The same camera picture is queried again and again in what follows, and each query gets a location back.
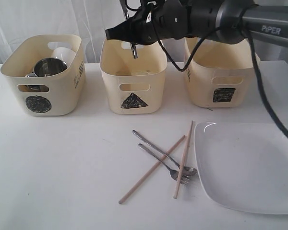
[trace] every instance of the cream plastic bin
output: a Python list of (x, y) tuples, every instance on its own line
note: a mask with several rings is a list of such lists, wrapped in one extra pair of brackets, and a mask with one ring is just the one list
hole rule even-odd
[[(72, 64), (62, 73), (48, 77), (30, 77), (35, 64), (51, 57), (49, 43), (69, 43), (76, 52)], [(85, 82), (81, 38), (71, 34), (38, 35), (25, 40), (1, 67), (14, 96), (23, 110), (34, 116), (64, 115), (77, 105)], [(44, 85), (48, 92), (31, 91), (28, 85)]]
[[(186, 38), (185, 61), (197, 38)], [(205, 108), (235, 107), (242, 103), (255, 76), (246, 40), (228, 45), (206, 40), (185, 71), (191, 101)]]
[(100, 68), (108, 104), (117, 114), (148, 114), (162, 104), (167, 57), (158, 43), (137, 46), (134, 59), (130, 44), (105, 40)]

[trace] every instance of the white table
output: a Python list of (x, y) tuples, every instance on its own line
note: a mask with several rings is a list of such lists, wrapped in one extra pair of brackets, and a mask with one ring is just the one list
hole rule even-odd
[[(22, 112), (0, 75), (0, 230), (288, 230), (288, 216), (241, 213), (206, 197), (198, 177), (174, 200), (163, 167), (124, 204), (118, 200), (155, 163), (138, 149), (138, 130), (164, 149), (190, 121), (270, 123), (255, 81), (242, 106), (210, 111), (188, 99), (182, 75), (169, 65), (161, 109), (116, 115), (107, 105), (98, 64), (75, 111), (61, 117)], [(288, 126), (288, 65), (263, 62), (265, 87)], [(181, 159), (183, 145), (173, 155)], [(193, 144), (188, 164), (195, 166)]]

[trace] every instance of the square plate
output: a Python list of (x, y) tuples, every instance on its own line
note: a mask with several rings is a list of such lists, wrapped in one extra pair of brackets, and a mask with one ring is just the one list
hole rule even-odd
[(288, 139), (275, 125), (199, 123), (194, 143), (212, 200), (244, 212), (288, 214)]

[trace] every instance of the wooden chopstick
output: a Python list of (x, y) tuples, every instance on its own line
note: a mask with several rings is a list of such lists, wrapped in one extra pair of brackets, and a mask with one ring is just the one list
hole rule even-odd
[(189, 152), (189, 145), (190, 145), (190, 137), (191, 137), (191, 132), (192, 132), (192, 126), (193, 126), (193, 121), (191, 121), (189, 134), (188, 134), (188, 137), (187, 137), (187, 141), (186, 141), (186, 145), (185, 145), (185, 148), (184, 148), (182, 160), (181, 160), (181, 163), (180, 163), (179, 174), (178, 174), (177, 184), (176, 184), (176, 188), (175, 188), (175, 194), (173, 196), (174, 199), (177, 199), (177, 197), (178, 197), (178, 192), (179, 192), (179, 187), (180, 187), (180, 182), (181, 182), (181, 177), (182, 177), (182, 170), (183, 170), (183, 167), (185, 165), (185, 162), (186, 162), (186, 159), (187, 159), (187, 156), (188, 156), (188, 152)]
[[(175, 145), (173, 145), (173, 147), (171, 147), (168, 151), (167, 154), (171, 154), (172, 151), (174, 151), (174, 149), (185, 139), (185, 135), (182, 136)], [(134, 191), (140, 187), (140, 185), (153, 173), (153, 171), (160, 165), (160, 162), (157, 162), (156, 164), (154, 164), (154, 166), (148, 170), (147, 173), (145, 173), (145, 175), (129, 190), (129, 192), (127, 192), (127, 194), (119, 201), (119, 204), (122, 205), (133, 193)]]

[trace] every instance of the white backdrop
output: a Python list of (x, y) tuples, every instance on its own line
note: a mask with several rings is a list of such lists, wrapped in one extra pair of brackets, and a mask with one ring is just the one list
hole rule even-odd
[[(257, 0), (259, 4), (288, 4), (288, 0)], [(139, 0), (128, 0), (138, 7)], [(75, 34), (83, 40), (85, 61), (99, 62), (104, 30), (124, 20), (119, 0), (0, 0), (0, 63), (27, 38), (40, 34)], [(183, 41), (165, 45), (176, 61), (183, 60)], [(264, 60), (277, 60), (282, 48), (257, 42)]]

